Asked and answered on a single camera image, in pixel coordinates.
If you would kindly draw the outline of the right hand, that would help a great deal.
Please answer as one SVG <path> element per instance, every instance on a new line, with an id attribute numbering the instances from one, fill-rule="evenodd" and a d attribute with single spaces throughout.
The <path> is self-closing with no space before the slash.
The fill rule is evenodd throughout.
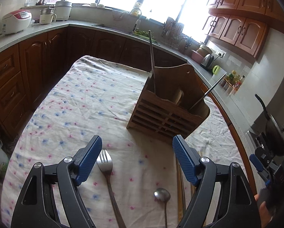
<path id="1" fill-rule="evenodd" d="M 254 195 L 255 201 L 258 205 L 258 211 L 260 215 L 262 228 L 266 227 L 273 219 L 272 213 L 270 213 L 266 207 L 266 202 L 264 200 L 264 197 L 266 197 L 266 194 L 263 194 L 262 192 L 260 194 Z"/>

